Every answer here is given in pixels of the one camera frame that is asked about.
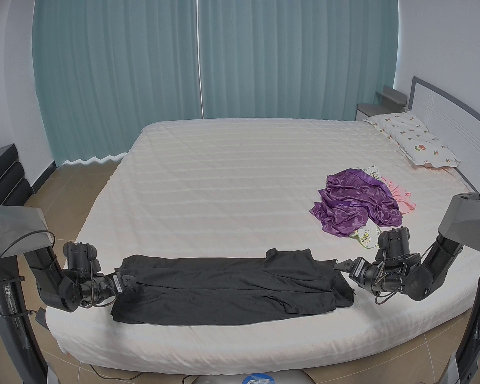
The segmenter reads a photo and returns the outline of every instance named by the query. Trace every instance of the white pillow with cherry print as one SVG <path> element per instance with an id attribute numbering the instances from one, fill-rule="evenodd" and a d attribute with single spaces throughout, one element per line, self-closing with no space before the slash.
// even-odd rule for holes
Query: white pillow with cherry print
<path id="1" fill-rule="evenodd" d="M 418 117 L 410 111 L 376 115 L 364 119 L 396 141 L 402 152 L 415 165 L 426 167 L 456 167 L 460 160 L 442 143 Z"/>

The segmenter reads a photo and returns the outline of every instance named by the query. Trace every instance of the blue round sticker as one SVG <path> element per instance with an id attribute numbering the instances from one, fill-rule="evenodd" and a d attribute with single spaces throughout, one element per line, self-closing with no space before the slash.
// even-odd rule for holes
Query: blue round sticker
<path id="1" fill-rule="evenodd" d="M 272 376 L 268 376 L 265 373 L 256 373 L 245 377 L 241 384 L 275 384 L 275 380 Z"/>

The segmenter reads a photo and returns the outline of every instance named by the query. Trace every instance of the white bed sheet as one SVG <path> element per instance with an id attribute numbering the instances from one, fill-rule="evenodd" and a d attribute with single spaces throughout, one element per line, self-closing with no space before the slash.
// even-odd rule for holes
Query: white bed sheet
<path id="1" fill-rule="evenodd" d="M 264 257 L 270 248 L 310 248 L 315 259 L 366 250 L 322 231 L 309 213 L 325 178 L 378 164 L 412 192 L 405 215 L 410 248 L 435 239 L 452 195 L 467 191 L 453 170 L 411 165 L 365 122 L 290 119 L 192 120 L 143 129 L 98 196 L 78 236 L 96 246 L 104 273 L 131 254 Z M 396 295 L 384 305 L 357 287 L 350 308 L 241 326 L 115 323 L 109 308 L 47 309 L 63 351 L 84 363 L 134 371 L 237 374 L 307 368 L 381 352 L 471 307 L 480 271 L 465 248 L 444 285 L 421 302 Z"/>

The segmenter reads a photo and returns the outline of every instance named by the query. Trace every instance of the teal curtain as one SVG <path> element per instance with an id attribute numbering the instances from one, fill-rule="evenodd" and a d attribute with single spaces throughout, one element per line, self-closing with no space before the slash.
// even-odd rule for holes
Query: teal curtain
<path id="1" fill-rule="evenodd" d="M 397 0 L 199 0 L 205 118 L 354 120 L 393 85 Z"/>
<path id="2" fill-rule="evenodd" d="M 195 0 L 36 0 L 32 45 L 57 164 L 126 152 L 156 121 L 202 117 Z"/>

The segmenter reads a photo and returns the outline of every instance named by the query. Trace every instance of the tile floor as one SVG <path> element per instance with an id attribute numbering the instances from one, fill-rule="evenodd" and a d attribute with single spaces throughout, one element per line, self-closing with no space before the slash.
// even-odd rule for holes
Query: tile floor
<path id="1" fill-rule="evenodd" d="M 41 208 L 48 227 L 57 236 L 55 252 L 63 265 L 63 243 L 75 240 L 97 195 L 115 171 L 117 163 L 64 165 L 32 196 L 27 206 Z M 38 297 L 35 280 L 24 257 L 19 258 L 20 273 L 26 277 L 23 290 L 27 308 L 44 306 Z M 460 343 L 467 325 L 469 312 L 426 332 L 415 339 L 385 352 L 363 359 L 305 371 L 316 383 L 329 384 L 432 384 L 439 379 L 448 358 Z M 49 361 L 62 384 L 135 383 L 180 384 L 183 376 L 146 373 L 132 381 L 103 380 L 90 366 L 73 356 L 63 354 L 55 339 L 35 321 L 32 325 L 45 358 Z M 20 377 L 0 341 L 0 384 L 19 384 Z M 130 378 L 134 372 L 98 368 L 109 377 Z M 194 378 L 186 380 L 190 384 Z M 480 374 L 473 380 L 480 384 Z"/>

